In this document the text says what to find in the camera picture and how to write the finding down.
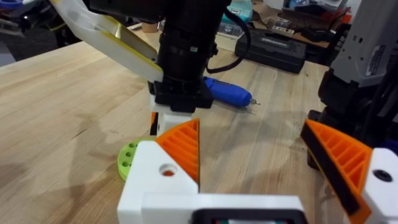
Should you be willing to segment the white orange left gripper left finger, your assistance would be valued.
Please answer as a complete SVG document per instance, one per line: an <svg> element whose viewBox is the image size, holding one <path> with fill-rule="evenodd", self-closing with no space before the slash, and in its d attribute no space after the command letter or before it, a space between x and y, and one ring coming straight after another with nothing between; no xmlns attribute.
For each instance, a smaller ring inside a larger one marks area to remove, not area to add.
<svg viewBox="0 0 398 224"><path fill-rule="evenodd" d="M140 141L117 206L119 223L143 223L147 194L197 194L200 183L200 122L191 119L151 140Z"/></svg>

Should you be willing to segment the white orange left gripper right finger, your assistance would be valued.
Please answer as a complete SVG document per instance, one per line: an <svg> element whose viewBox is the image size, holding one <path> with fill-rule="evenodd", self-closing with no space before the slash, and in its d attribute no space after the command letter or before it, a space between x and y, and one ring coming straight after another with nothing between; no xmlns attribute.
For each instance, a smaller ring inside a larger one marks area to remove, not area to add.
<svg viewBox="0 0 398 224"><path fill-rule="evenodd" d="M306 119L300 133L348 223L397 223L397 154Z"/></svg>

